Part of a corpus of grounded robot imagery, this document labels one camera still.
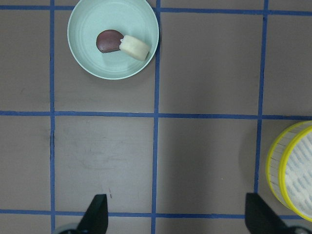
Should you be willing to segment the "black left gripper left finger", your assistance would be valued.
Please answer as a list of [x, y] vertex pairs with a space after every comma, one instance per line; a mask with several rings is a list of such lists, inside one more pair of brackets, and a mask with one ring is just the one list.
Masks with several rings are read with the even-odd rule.
[[77, 226], [79, 234], [105, 234], [108, 229], [107, 195], [95, 195]]

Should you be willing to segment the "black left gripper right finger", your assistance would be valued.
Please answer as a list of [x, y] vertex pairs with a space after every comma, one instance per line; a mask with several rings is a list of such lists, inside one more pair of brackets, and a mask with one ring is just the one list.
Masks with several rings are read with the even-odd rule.
[[251, 234], [288, 234], [287, 225], [256, 193], [245, 198], [245, 225]]

